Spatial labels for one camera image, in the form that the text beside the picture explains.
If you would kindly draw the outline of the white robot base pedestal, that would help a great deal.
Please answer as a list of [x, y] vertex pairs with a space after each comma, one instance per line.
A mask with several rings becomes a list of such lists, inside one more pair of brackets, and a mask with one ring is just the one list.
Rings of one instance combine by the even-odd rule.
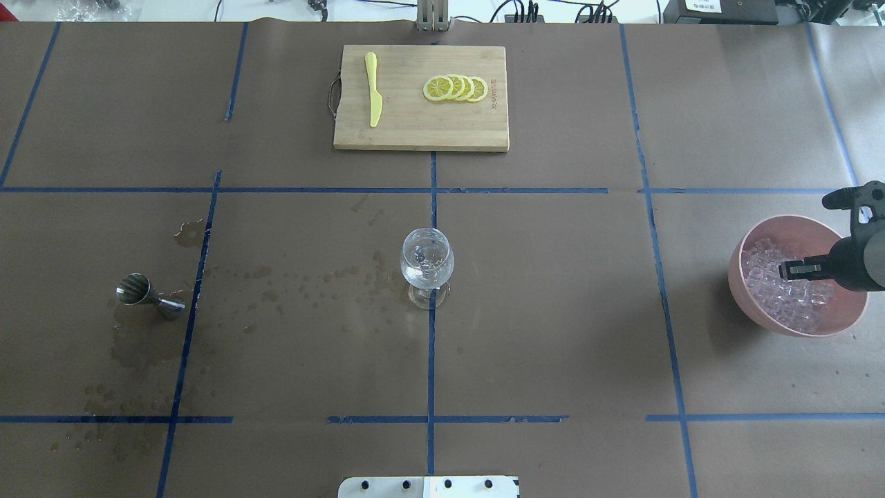
[[517, 477], [505, 475], [354, 477], [338, 497], [521, 497]]

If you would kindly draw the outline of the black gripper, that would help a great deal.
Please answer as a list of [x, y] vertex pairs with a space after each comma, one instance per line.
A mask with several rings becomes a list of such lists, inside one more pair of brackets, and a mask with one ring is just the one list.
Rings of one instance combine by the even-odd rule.
[[823, 196], [821, 204], [828, 210], [850, 210], [850, 235], [854, 239], [871, 239], [883, 230], [883, 182], [833, 190]]

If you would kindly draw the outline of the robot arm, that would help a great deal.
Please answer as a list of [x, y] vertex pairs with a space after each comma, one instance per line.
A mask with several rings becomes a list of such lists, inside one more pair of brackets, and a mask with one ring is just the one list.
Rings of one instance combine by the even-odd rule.
[[850, 212], [850, 236], [838, 240], [822, 264], [824, 278], [847, 290], [883, 291], [883, 189], [883, 182], [871, 181], [834, 190], [821, 201], [825, 209]]

